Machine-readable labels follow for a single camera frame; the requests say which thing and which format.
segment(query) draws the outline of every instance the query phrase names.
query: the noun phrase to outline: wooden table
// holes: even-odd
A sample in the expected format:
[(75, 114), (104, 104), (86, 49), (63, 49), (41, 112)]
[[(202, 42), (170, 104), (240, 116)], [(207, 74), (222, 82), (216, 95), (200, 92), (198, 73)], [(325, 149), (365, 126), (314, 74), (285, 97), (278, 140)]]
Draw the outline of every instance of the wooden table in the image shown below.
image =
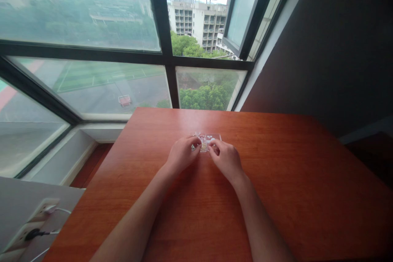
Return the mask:
[[(137, 108), (45, 261), (88, 261), (165, 162), (175, 140), (218, 132), (302, 261), (385, 255), (393, 194), (316, 120), (300, 115)], [(145, 261), (251, 261), (235, 192), (208, 153), (173, 183)]]

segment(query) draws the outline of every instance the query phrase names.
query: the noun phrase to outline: hand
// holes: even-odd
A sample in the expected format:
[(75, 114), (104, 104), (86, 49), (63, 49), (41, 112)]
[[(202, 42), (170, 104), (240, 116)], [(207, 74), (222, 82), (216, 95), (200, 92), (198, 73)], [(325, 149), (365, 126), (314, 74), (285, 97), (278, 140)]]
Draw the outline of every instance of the hand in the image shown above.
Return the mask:
[(233, 145), (221, 140), (212, 140), (209, 143), (209, 152), (214, 164), (232, 185), (245, 175), (239, 153)]
[[(196, 136), (180, 138), (173, 144), (166, 165), (179, 174), (197, 158), (201, 144), (201, 140)], [(191, 145), (194, 145), (194, 151), (191, 150)]]

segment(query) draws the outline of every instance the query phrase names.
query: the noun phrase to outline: black cable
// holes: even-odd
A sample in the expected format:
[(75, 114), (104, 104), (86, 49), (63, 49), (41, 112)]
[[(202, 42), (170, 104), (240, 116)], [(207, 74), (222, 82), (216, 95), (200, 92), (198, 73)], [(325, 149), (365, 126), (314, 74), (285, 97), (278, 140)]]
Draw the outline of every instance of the black cable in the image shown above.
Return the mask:
[(26, 235), (25, 241), (29, 241), (37, 236), (43, 236), (43, 235), (50, 235), (50, 233), (45, 231), (40, 231), (39, 228), (35, 228)]

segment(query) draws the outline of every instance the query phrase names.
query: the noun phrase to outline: dark wall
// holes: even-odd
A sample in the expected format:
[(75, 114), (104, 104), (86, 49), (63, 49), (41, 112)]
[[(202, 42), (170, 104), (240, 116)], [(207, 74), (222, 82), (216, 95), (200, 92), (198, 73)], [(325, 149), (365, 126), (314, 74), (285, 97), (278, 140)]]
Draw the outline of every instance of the dark wall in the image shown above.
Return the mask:
[(312, 115), (334, 135), (393, 113), (392, 0), (299, 0), (242, 111)]

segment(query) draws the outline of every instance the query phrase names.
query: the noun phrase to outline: glass pane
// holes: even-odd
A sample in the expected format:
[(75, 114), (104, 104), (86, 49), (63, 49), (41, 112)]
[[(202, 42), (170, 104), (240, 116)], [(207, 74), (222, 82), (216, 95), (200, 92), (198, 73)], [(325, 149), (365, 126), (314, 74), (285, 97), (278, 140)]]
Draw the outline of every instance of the glass pane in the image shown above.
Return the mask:
[(0, 38), (160, 51), (150, 0), (0, 0)]
[(274, 16), (274, 13), (277, 10), (277, 7), (279, 5), (281, 0), (270, 0), (269, 4), (266, 8), (265, 14), (263, 16), (263, 20), (261, 22), (261, 25), (259, 26), (257, 35), (255, 37), (254, 43), (251, 47), (250, 53), (248, 55), (247, 60), (248, 61), (254, 61), (258, 52), (258, 49), (261, 45), (261, 42), (266, 34), (266, 31), (268, 27), (270, 26), (270, 22)]
[(227, 1), (167, 0), (173, 55), (238, 60), (219, 42), (228, 12)]
[(228, 39), (240, 47), (255, 0), (235, 0), (228, 28)]
[(0, 176), (16, 176), (68, 127), (0, 80)]
[(230, 111), (246, 71), (176, 67), (180, 108)]
[(127, 120), (137, 106), (171, 108), (162, 65), (14, 59), (86, 120)]

